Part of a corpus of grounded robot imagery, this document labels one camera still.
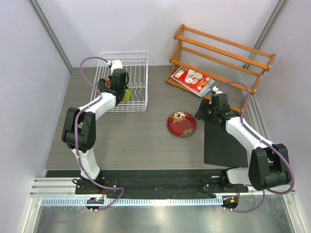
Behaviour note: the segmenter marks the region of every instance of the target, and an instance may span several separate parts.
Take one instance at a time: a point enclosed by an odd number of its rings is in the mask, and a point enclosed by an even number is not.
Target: round plate
[[[186,112],[175,112],[167,120],[167,128],[177,137],[188,137],[196,129],[195,118]]]

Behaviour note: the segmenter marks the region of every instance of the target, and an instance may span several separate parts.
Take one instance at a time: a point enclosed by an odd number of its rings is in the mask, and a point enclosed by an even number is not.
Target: white dish rack
[[[128,102],[122,101],[116,107],[108,110],[109,112],[142,112],[146,111],[148,101],[148,52],[102,52],[100,57],[108,60],[120,60],[123,69],[129,75],[128,87],[130,99]],[[94,85],[99,79],[107,81],[110,74],[109,67],[105,62],[98,61]],[[92,90],[91,101],[97,97],[97,92]]]

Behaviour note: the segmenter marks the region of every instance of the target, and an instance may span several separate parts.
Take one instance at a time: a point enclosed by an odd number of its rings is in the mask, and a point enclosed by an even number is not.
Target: white wall
[[[69,72],[26,0],[0,2],[0,232],[20,232]]]
[[[148,51],[168,65],[181,24],[253,46],[276,0],[38,1],[71,64],[104,51]]]
[[[289,151],[295,189],[311,224],[311,2],[291,0],[261,48],[276,53],[255,98],[268,133]]]

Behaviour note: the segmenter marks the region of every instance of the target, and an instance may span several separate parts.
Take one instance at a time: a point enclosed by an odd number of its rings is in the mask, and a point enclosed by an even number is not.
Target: wooden shelf
[[[194,39],[191,39],[191,38],[188,38],[188,37],[185,37],[183,36],[183,32],[184,30],[186,31],[189,31],[189,32],[192,32],[192,33],[195,33],[195,34],[199,34],[199,35],[202,35],[202,36],[205,36],[205,37],[208,37],[208,38],[211,38],[211,39],[214,39],[214,40],[217,40],[217,41],[221,41],[223,43],[226,43],[226,44],[230,44],[230,45],[233,45],[235,47],[238,47],[238,48],[241,48],[241,49],[244,49],[244,50],[247,50],[247,51],[250,51],[250,52],[254,52],[254,53],[257,53],[257,54],[260,54],[262,56],[265,56],[267,58],[269,58],[269,61],[267,64],[264,64],[262,62],[258,62],[258,61],[255,61],[255,60],[252,60],[252,59],[249,59],[249,58],[246,58],[246,57],[243,57],[243,56],[240,56],[240,55],[237,55],[237,54],[234,54],[234,53],[231,53],[231,52],[228,52],[228,51],[225,51],[223,49],[220,49],[220,48],[217,48],[217,47],[214,47],[214,46],[211,46],[211,45],[208,45],[208,44],[205,44],[205,43],[202,43],[200,41],[197,41],[197,40],[194,40]],[[205,74],[207,76],[210,76],[211,78],[213,78],[214,80],[217,80],[217,81],[220,81],[220,82],[223,82],[223,83],[226,83],[226,82],[229,82],[230,80],[228,79],[225,79],[223,77],[220,77],[218,75],[215,75],[213,73],[210,73],[206,70],[202,70],[202,69],[199,69],[197,67],[194,67],[194,66],[190,66],[184,62],[182,62],[180,60],[181,58],[181,53],[182,51],[187,51],[187,52],[190,52],[192,54],[195,54],[197,56],[200,56],[200,57],[203,57],[203,58],[206,58],[206,59],[209,59],[211,61],[214,61],[216,63],[219,63],[221,65],[224,65],[224,66],[227,66],[227,67],[230,67],[230,68],[233,68],[233,69],[236,69],[236,70],[239,70],[239,71],[242,71],[244,73],[247,73],[247,74],[250,74],[252,76],[255,76],[256,77],[256,81],[253,85],[253,89],[250,88],[249,89],[249,92],[251,95],[255,94],[256,91],[257,91],[257,88],[259,86],[259,83],[262,79],[262,76],[263,74],[266,72],[266,71],[269,71],[273,62],[274,62],[274,59],[275,59],[275,54],[270,54],[270,53],[267,53],[267,52],[263,52],[263,51],[260,51],[260,50],[257,50],[257,49],[254,49],[254,48],[251,48],[251,47],[248,47],[248,46],[245,46],[245,45],[241,45],[241,44],[238,44],[238,43],[235,43],[235,42],[232,42],[230,40],[226,40],[226,39],[223,39],[223,38],[220,38],[220,37],[217,37],[217,36],[214,36],[214,35],[211,35],[211,34],[208,34],[208,33],[204,33],[204,32],[201,32],[201,31],[198,31],[196,29],[192,29],[192,28],[189,28],[189,27],[186,27],[184,24],[182,24],[176,31],[175,35],[174,35],[174,38],[176,40],[178,40],[178,45],[177,45],[177,48],[176,50],[174,51],[174,53],[172,54],[171,58],[170,58],[170,62],[173,63],[173,68],[172,70],[170,71],[169,75],[166,77],[166,82],[169,83],[169,84],[172,84],[174,86],[177,86],[179,88],[182,88],[188,92],[191,92],[190,90],[188,90],[187,88],[185,88],[183,85],[175,82],[174,80],[171,79],[171,75],[180,67],[180,66],[183,66],[183,67],[186,67],[188,69],[192,69],[196,72],[200,72],[202,74]],[[222,54],[226,57],[230,57],[230,58],[233,58],[235,60],[238,60],[238,61],[242,61],[244,63],[247,63],[247,64],[250,64],[250,65],[253,65],[253,66],[256,66],[256,67],[259,67],[262,69],[262,71],[260,73],[257,73],[257,72],[254,72],[254,71],[251,71],[251,70],[248,70],[248,69],[245,69],[243,67],[240,67],[240,66],[237,66],[237,65],[234,65],[230,62],[227,62],[227,61],[224,61],[224,60],[221,60],[219,58],[215,58],[215,57],[212,57],[210,55],[206,55],[202,52],[199,52],[199,51],[196,51],[194,49],[190,49],[190,48],[187,48],[185,46],[183,46],[183,42],[187,42],[187,43],[190,43],[192,45],[195,45],[195,46],[198,46],[198,47],[201,47],[201,48],[204,48],[204,49],[207,49],[207,50],[210,50],[210,51],[213,51],[213,52],[216,52],[216,53],[219,53],[219,54]],[[231,85],[232,87],[235,87],[235,88],[238,88],[240,90],[244,90],[246,91],[245,87],[240,85],[240,84],[237,84],[237,83],[230,83],[229,85]],[[207,100],[210,100],[210,96],[209,95],[205,95],[204,96],[205,99]],[[237,111],[239,113],[241,113],[244,109],[246,105],[246,100],[243,104],[243,107],[242,108],[238,108],[238,107],[235,107],[235,106],[231,106],[231,109],[234,110],[234,111]]]

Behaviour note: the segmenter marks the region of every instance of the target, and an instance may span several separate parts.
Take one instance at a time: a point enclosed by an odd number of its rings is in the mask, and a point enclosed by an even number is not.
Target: gray wooden tabletop
[[[97,163],[102,169],[200,169],[220,168],[203,162],[203,125],[186,138],[173,136],[167,129],[167,118],[176,111],[192,115],[200,98],[165,83],[171,66],[149,67],[148,106],[145,112],[105,113],[97,122],[94,147]],[[85,68],[94,80],[96,68]],[[224,87],[229,103],[241,107],[240,90]],[[91,88],[78,68],[71,75],[62,110],[53,138],[46,169],[79,169],[74,154],[61,140],[66,111],[89,102]]]

